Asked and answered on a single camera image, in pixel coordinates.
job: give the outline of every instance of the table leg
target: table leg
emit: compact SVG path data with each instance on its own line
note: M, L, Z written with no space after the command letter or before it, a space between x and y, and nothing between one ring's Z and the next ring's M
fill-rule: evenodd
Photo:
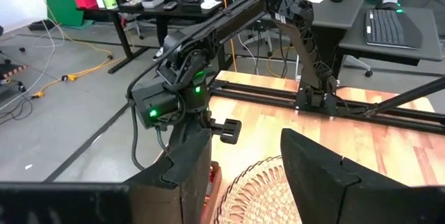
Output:
M127 36L125 35L124 29L122 28L122 25L120 23L120 18L117 13L110 12L109 13L111 19L113 20L114 27L116 28L116 31L118 32L120 43L122 44L122 47L124 48L125 55L127 56L123 61L120 61L117 65L112 67L108 73L114 74L116 71L118 71L121 67L124 67L126 64L130 63L133 59L150 49L150 47L141 47L138 51L132 52L130 45L127 40Z

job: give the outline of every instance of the wooden tabletop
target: wooden tabletop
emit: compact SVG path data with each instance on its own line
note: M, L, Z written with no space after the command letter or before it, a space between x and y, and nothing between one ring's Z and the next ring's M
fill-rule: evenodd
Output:
M253 86L297 91L298 82L222 71L218 79ZM395 96L358 88L342 88L343 99L380 102ZM236 145L224 144L219 136L212 140L212 160L222 169L221 195L232 180L249 165L280 154L280 134L291 128L348 157L367 168L408 186L445 184L445 137L395 127L322 117L235 99L212 97L212 117L216 122L226 118L243 123ZM403 105L407 109L433 111L428 99L421 98Z

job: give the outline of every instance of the keyboard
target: keyboard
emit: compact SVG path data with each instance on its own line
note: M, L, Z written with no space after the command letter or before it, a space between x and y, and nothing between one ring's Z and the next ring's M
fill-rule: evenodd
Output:
M365 35L368 45L405 49L420 49L423 40L420 30L402 10L367 10Z

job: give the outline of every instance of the wicker placemat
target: wicker placemat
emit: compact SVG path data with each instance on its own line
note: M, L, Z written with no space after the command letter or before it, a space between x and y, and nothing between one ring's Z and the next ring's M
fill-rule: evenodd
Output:
M251 165L229 185L215 223L302 223L281 156Z

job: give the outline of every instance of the gray floor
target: gray floor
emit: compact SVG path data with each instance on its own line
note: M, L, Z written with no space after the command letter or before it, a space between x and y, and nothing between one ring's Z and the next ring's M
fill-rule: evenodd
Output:
M118 42L113 27L107 24L94 25L83 31L74 29L66 29L66 31L73 38ZM18 34L33 33L28 29L20 29L4 35L0 39L0 48L13 59L14 63L29 66L26 71L14 77L29 87L40 76L51 48L33 47L35 38ZM57 31L54 31L52 35L60 37ZM144 35L144 40L133 37L134 42L156 46L153 30L147 29ZM49 45L50 41L41 39L36 44ZM26 53L19 53L18 47L26 47ZM96 47L110 49L116 58L123 56L123 50L119 46L96 45ZM250 48L256 55L256 44L252 44ZM109 75L107 68L104 68L81 77L74 83L58 83L47 89L45 97L32 101L33 112L29 117L20 121L11 120L0 125L0 181L46 179L124 105L124 92L128 83L152 63L151 57L154 52L155 50L149 50L113 75ZM236 52L246 54L237 40ZM265 56L265 53L266 46L261 46L260 54ZM291 58L294 59L295 56L295 52L291 52ZM31 93L38 91L46 83L58 79L61 75L95 66L105 58L104 53L67 41L62 47L56 48L45 75ZM422 62L419 67L408 67L380 61L365 61L373 67L445 74L445 62ZM251 58L239 58L237 66L239 72L254 72L254 61ZM276 73L281 72L282 66L283 64L275 59L270 62L270 68ZM258 67L260 75L270 76L265 61L259 61ZM374 72L371 78L366 78L363 73L362 70L343 69L340 80L346 86L402 93L434 79L378 72ZM294 76L295 64L291 63L287 77L292 79ZM153 73L149 73L145 80L152 77ZM0 106L15 96L17 96L15 90L1 92ZM445 91L428 96L435 110L441 113L445 113L444 96ZM14 105L16 103L2 112L11 109ZM148 166L157 157L160 147L156 142L154 130L144 130L142 126L139 126L139 129L138 158L142 164ZM132 134L130 114L127 111L57 181L119 182L137 173L138 170L133 166L130 158ZM169 135L169 131L163 134L164 141L167 141Z

